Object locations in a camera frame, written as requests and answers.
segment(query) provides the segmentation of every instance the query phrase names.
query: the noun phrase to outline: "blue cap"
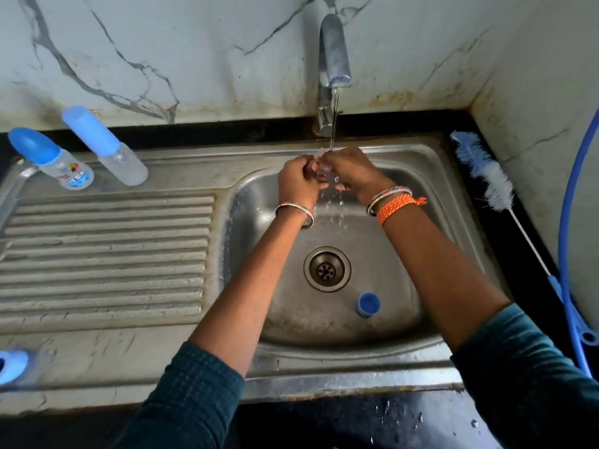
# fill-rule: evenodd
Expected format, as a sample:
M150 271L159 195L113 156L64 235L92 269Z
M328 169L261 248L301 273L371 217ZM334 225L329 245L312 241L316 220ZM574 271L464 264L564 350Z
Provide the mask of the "blue cap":
M120 141L85 107L75 105L62 113L62 120L98 156L110 156Z
M21 156L37 165L47 165L61 155L62 148L41 132L29 128L14 128L8 140Z
M370 318L380 310L380 299L374 293L363 293L358 298L356 310L361 317Z
M29 355L23 350L0 351L0 359L0 384L7 384L23 374L29 362Z

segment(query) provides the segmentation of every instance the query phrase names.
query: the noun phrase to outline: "white wall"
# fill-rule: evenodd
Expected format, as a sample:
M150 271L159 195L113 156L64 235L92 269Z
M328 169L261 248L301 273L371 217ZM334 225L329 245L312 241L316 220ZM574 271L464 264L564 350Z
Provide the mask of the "white wall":
M345 112L463 108L539 0L0 0L0 132L314 114L318 34L346 25Z
M473 115L549 247L580 141L599 105L599 0L542 0L498 60ZM587 156L570 228L572 288L599 329L599 139Z

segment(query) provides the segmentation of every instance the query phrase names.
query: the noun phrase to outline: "bottle label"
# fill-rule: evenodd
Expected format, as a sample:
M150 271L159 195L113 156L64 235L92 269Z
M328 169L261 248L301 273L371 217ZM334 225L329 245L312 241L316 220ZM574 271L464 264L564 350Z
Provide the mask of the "bottle label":
M70 173L64 173L57 178L69 185L69 187L78 188L85 184L90 176L89 172L82 170L80 164L72 162L68 165Z

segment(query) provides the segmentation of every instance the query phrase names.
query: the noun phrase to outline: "blue pipe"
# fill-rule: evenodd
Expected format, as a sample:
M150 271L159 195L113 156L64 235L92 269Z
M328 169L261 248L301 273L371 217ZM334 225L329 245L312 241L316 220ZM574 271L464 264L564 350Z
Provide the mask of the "blue pipe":
M576 190L576 184L580 176L580 170L582 164L585 161L585 157L599 128L599 108L595 112L595 116L591 120L587 132L582 139L578 153L576 153L576 159L574 159L574 165L572 166L572 172L570 178L568 178L568 184L565 188L564 203L562 204L562 211L559 218L559 232L558 232L558 267L559 267L559 282L561 284L562 298L564 301L565 317L568 321L568 331L570 332L570 339L572 340L572 346L574 347L574 354L576 355L576 361L578 367L582 372L589 378L592 378L591 370L585 357L585 352L580 343L578 331L576 329L576 317L574 315L574 304L572 297L570 296L570 271L568 270L568 229L570 226L570 214L572 213L572 202L574 200L574 191Z

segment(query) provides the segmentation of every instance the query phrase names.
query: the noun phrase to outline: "orange thread bracelet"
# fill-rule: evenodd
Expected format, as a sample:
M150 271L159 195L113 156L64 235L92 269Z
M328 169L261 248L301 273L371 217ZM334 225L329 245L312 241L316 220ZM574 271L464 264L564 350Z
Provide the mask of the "orange thread bracelet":
M426 198L420 197L415 199L410 194L402 194L399 197L395 197L392 201L386 203L385 206L380 209L380 211L378 211L378 214L376 215L378 223L380 223L382 226L391 214L400 208L409 205L410 203L415 203L418 206L422 206L426 204Z

